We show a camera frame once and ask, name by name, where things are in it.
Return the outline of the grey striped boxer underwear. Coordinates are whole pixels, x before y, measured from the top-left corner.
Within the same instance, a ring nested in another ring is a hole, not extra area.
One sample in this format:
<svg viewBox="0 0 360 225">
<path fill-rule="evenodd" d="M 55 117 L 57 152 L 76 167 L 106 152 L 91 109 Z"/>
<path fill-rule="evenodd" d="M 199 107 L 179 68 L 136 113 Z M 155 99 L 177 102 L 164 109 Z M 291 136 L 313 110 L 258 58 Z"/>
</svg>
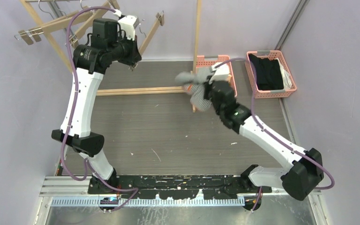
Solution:
<svg viewBox="0 0 360 225">
<path fill-rule="evenodd" d="M 210 67 L 200 67 L 195 74 L 181 72 L 175 77 L 175 83 L 182 86 L 191 96 L 190 103 L 199 111 L 205 112 L 211 107 L 211 101 L 204 97 L 205 84 L 213 72 Z"/>
</svg>

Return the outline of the wooden hanger for striped underwear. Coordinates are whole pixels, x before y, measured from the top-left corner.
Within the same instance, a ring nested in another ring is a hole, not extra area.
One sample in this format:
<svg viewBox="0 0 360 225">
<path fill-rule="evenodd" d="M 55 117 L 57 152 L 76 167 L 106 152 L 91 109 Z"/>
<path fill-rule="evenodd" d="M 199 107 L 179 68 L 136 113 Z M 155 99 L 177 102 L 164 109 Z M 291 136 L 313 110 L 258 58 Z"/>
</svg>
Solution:
<svg viewBox="0 0 360 225">
<path fill-rule="evenodd" d="M 155 33 L 157 32 L 159 26 L 164 25 L 164 12 L 156 14 L 156 19 L 153 23 L 153 26 L 151 27 L 148 34 L 142 32 L 141 30 L 141 20 L 137 16 L 129 15 L 129 18 L 131 18 L 131 26 L 132 31 L 129 32 L 129 38 L 131 38 L 132 41 L 136 44 L 137 52 L 138 52 L 138 60 L 131 65 L 131 70 L 133 70 L 139 61 L 141 61 L 142 55 L 145 52 L 146 48 L 150 44 L 151 40 L 153 39 Z M 144 40 L 140 46 L 137 45 L 137 35 L 136 35 L 136 28 L 139 28 L 139 32 L 144 35 Z"/>
</svg>

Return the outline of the wooden hanger for beige underwear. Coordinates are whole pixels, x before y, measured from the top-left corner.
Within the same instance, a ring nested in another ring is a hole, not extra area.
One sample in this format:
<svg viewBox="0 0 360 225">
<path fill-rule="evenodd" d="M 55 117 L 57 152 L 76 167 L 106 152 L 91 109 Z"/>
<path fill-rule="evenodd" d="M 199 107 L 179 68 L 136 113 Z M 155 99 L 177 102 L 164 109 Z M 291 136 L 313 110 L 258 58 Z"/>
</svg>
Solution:
<svg viewBox="0 0 360 225">
<path fill-rule="evenodd" d="M 86 34 L 87 29 L 92 26 L 94 19 L 102 18 L 102 16 L 106 13 L 107 10 L 104 9 L 93 9 L 78 16 L 72 25 L 81 25 L 73 35 L 69 35 L 69 43 L 71 46 L 73 48 L 77 47 L 79 45 L 80 38 L 82 38 Z"/>
</svg>

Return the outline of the wooden hanger for red underwear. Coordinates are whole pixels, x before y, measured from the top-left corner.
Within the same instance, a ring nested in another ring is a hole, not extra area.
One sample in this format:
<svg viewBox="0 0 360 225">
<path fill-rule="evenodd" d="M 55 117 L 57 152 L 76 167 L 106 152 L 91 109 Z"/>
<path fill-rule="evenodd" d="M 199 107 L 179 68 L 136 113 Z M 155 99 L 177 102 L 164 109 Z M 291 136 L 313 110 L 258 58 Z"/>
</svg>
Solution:
<svg viewBox="0 0 360 225">
<path fill-rule="evenodd" d="M 29 14 L 30 15 L 32 13 L 36 14 L 36 11 L 33 8 L 33 6 L 30 6 L 30 7 L 31 7 L 30 9 L 27 9 Z M 22 39 L 28 45 L 32 45 L 32 44 L 34 44 L 34 42 L 36 42 L 36 43 L 41 42 L 42 41 L 41 35 L 50 34 L 52 32 L 67 28 L 70 20 L 78 12 L 79 11 L 74 11 L 67 15 L 63 15 L 61 17 L 54 18 L 53 20 L 51 20 L 49 22 L 42 23 L 41 25 L 38 25 L 37 27 L 31 28 L 28 30 L 20 30 L 20 31 L 18 31 L 18 34 L 14 35 L 14 38 L 16 40 Z M 74 20 L 73 25 L 86 22 L 89 18 L 92 17 L 93 14 L 94 14 L 93 11 L 91 11 L 91 12 L 88 11 L 84 14 L 81 14 Z"/>
</svg>

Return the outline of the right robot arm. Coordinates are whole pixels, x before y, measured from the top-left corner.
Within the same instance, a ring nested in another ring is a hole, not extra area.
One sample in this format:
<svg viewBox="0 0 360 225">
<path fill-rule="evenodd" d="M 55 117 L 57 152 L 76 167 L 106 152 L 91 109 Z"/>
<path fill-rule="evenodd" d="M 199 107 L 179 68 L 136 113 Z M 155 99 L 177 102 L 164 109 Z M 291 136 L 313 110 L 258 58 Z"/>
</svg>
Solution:
<svg viewBox="0 0 360 225">
<path fill-rule="evenodd" d="M 281 188 L 296 200 L 304 200 L 324 178 L 323 159 L 315 148 L 306 150 L 268 127 L 251 110 L 237 102 L 228 82 L 203 84 L 203 97 L 209 100 L 223 124 L 251 140 L 275 160 L 280 168 L 250 166 L 243 174 L 242 188 L 249 193 L 260 186 Z"/>
</svg>

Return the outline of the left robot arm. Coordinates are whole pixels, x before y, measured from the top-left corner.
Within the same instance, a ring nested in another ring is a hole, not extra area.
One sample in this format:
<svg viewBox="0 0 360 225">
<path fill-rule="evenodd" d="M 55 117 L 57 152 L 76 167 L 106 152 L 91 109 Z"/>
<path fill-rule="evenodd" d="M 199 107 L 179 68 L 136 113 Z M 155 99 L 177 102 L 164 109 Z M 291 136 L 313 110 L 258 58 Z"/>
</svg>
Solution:
<svg viewBox="0 0 360 225">
<path fill-rule="evenodd" d="M 97 90 L 110 65 L 119 63 L 135 66 L 141 59 L 138 51 L 136 27 L 139 19 L 133 15 L 120 19 L 95 19 L 88 42 L 73 51 L 77 77 L 65 119 L 59 129 L 52 131 L 52 139 L 71 147 L 94 169 L 90 180 L 93 187 L 108 194 L 116 191 L 119 179 L 103 151 L 105 138 L 90 128 Z"/>
</svg>

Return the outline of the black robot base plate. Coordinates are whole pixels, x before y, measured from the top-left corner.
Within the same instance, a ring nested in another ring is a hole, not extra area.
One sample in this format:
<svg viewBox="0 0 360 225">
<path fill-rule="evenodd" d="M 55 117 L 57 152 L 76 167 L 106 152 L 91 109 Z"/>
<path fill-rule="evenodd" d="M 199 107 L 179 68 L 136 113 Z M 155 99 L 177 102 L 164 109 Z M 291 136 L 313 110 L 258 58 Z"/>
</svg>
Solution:
<svg viewBox="0 0 360 225">
<path fill-rule="evenodd" d="M 118 189 L 138 188 L 134 198 L 174 200 L 195 199 L 202 191 L 204 200 L 236 199 L 238 194 L 256 194 L 258 188 L 239 175 L 120 175 Z"/>
</svg>

